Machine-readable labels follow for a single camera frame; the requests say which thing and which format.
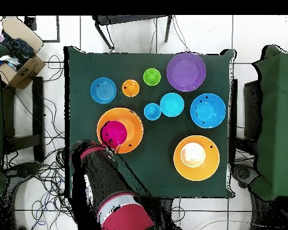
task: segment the orange bowl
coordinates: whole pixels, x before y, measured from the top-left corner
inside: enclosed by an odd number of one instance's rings
[[[122,85],[122,92],[127,97],[135,97],[140,90],[140,86],[136,80],[126,80]]]
[[[126,140],[116,148],[115,152],[129,153],[140,144],[143,137],[143,124],[135,112],[127,108],[113,108],[105,112],[97,123],[97,137],[100,143],[102,142],[100,130],[108,121],[119,121],[127,130]]]
[[[186,144],[197,143],[204,148],[205,160],[198,167],[188,167],[181,158],[181,151]],[[202,181],[212,176],[220,163],[218,147],[203,136],[189,136],[184,138],[174,151],[174,166],[180,175],[191,181]]]

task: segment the chair leg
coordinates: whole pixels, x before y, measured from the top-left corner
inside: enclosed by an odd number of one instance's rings
[[[166,25],[166,39],[164,40],[167,43],[167,39],[169,39],[169,32],[170,32],[170,22],[172,21],[172,16],[169,15],[167,18],[167,25]]]
[[[104,42],[107,44],[109,49],[112,49],[112,46],[108,42],[107,38],[104,36],[103,31],[100,29],[98,22],[95,22],[95,27],[97,31],[99,32],[100,36],[103,38]]]

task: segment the blue bowl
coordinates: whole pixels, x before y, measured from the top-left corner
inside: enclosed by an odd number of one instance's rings
[[[164,115],[178,116],[184,110],[184,99],[177,93],[167,93],[160,101],[160,108]]]
[[[225,103],[213,93],[203,93],[192,102],[190,114],[197,126],[204,129],[214,128],[225,118]]]
[[[97,103],[106,104],[114,100],[116,95],[115,83],[109,78],[98,78],[91,84],[91,96]]]
[[[161,116],[161,108],[156,103],[149,103],[144,108],[144,115],[148,120],[157,120]]]

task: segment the white floor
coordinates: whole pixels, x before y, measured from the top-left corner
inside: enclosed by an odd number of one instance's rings
[[[257,72],[251,65],[259,60],[263,47],[267,44],[277,44],[288,51],[288,16],[177,16],[181,32],[184,34],[187,46],[192,52],[201,54],[216,54],[224,49],[235,49],[233,75],[238,79],[238,126],[244,126],[244,100],[242,95],[243,85],[249,81],[257,80]],[[36,33],[44,40],[56,40],[55,16],[37,16]],[[184,45],[178,39],[173,24],[170,27],[169,40],[164,42],[167,18],[158,19],[158,53],[178,53],[185,51]],[[108,37],[106,27],[101,27]],[[153,20],[143,20],[117,25],[110,25],[109,31],[115,44],[113,52],[149,53],[152,34],[155,31]],[[63,67],[63,46],[75,46],[84,52],[108,52],[104,41],[101,39],[94,26],[91,16],[60,16],[59,17],[59,43],[44,43],[38,52],[38,57],[49,61],[40,72],[44,80],[49,79]],[[155,53],[155,37],[152,43],[152,53]],[[17,94],[24,104],[32,111],[31,86],[25,90],[18,90]],[[55,124],[59,130],[64,131],[64,75],[55,81],[44,84],[44,96],[57,105],[58,112]],[[45,104],[54,111],[54,106],[45,101]],[[51,114],[45,108],[45,123],[51,137],[56,134],[51,124]],[[32,133],[32,116],[25,110],[16,98],[15,126],[16,135],[29,135]],[[243,129],[237,129],[238,136],[243,137]],[[64,147],[64,140],[55,139],[56,147]],[[53,150],[53,145],[46,146],[46,153]],[[32,161],[32,149],[20,151],[20,155],[13,162]],[[48,163],[54,161],[52,156]],[[251,199],[248,190],[241,189],[238,183],[231,179],[230,187],[235,193],[232,199],[201,199],[182,198],[180,207],[173,211],[173,220],[183,230],[248,230],[251,220]],[[31,214],[34,201],[41,199],[46,190],[36,179],[22,184],[16,198],[16,220],[18,225],[25,225],[28,229],[35,223]],[[173,207],[179,206],[179,199],[175,199]],[[51,224],[57,218],[58,211],[45,212],[43,220]],[[48,230],[47,225],[37,225],[34,230]],[[77,230],[73,220],[61,215],[57,218],[56,226],[51,230]]]

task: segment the light blue bowl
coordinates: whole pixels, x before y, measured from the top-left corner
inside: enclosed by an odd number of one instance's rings
[[[114,100],[116,95],[115,83],[109,78],[98,78],[91,84],[91,96],[97,103],[106,104]]]
[[[144,115],[148,120],[157,120],[161,116],[161,108],[156,103],[149,103],[144,108]]]
[[[184,99],[177,93],[167,93],[160,101],[160,108],[164,115],[178,116],[184,110]]]
[[[204,129],[214,128],[225,118],[225,103],[213,93],[203,93],[192,102],[190,114],[197,126]]]

